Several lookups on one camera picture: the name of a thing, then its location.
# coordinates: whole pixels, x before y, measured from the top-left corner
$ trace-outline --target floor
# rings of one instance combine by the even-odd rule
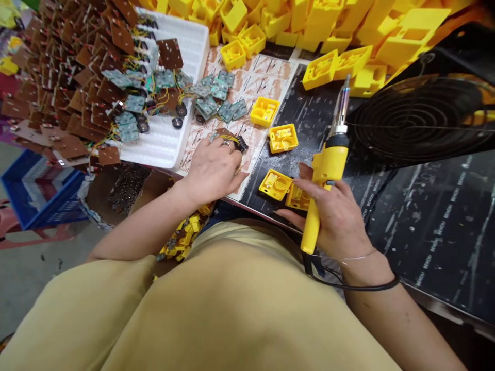
[[[13,163],[21,149],[0,142],[0,174]],[[0,185],[0,199],[6,198]],[[82,264],[104,233],[89,222],[73,226],[76,239],[0,250],[0,339],[15,331],[45,285],[56,275]],[[32,232],[7,236],[28,241]]]

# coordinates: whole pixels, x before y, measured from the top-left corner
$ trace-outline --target red chair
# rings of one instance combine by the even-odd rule
[[[15,232],[23,232],[19,220],[15,215],[15,212],[5,206],[10,203],[7,199],[0,200],[0,250],[14,248],[14,247],[23,247],[29,245],[37,245],[40,243],[54,242],[54,241],[64,241],[64,240],[72,240],[76,236],[69,233],[68,228],[69,224],[60,224],[57,226],[57,230],[53,237],[50,237],[45,233],[46,230],[51,228],[41,228],[41,229],[33,229],[32,232],[36,233],[41,239],[27,241],[27,242],[13,242],[9,241],[5,238],[8,233]]]

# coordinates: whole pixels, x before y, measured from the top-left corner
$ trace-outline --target fan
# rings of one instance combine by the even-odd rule
[[[416,77],[395,79],[349,118],[357,139],[392,166],[443,160],[492,143],[495,89],[472,73],[475,67],[458,62],[441,47],[423,54],[399,76]]]

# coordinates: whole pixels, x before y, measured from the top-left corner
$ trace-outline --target woman's right hand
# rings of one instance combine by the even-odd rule
[[[339,262],[374,252],[351,188],[343,181],[336,182],[330,190],[316,185],[311,181],[313,169],[304,162],[299,163],[299,171],[301,178],[293,182],[315,200],[320,213],[318,247]],[[306,219],[300,215],[286,209],[276,213],[304,230]]]

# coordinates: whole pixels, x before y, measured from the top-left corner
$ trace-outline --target hand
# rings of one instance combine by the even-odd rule
[[[330,190],[314,184],[311,181],[313,169],[303,162],[299,163],[299,172],[301,179],[294,179],[294,184],[315,200],[320,212],[318,247],[339,262],[375,251],[366,235],[361,208],[354,200],[351,188],[343,181],[336,182]],[[304,230],[306,219],[302,216],[290,210],[277,210],[276,213]]]
[[[242,153],[234,150],[234,143],[210,136],[200,141],[192,156],[188,175],[177,184],[187,192],[198,207],[234,192],[249,173],[237,174]]]

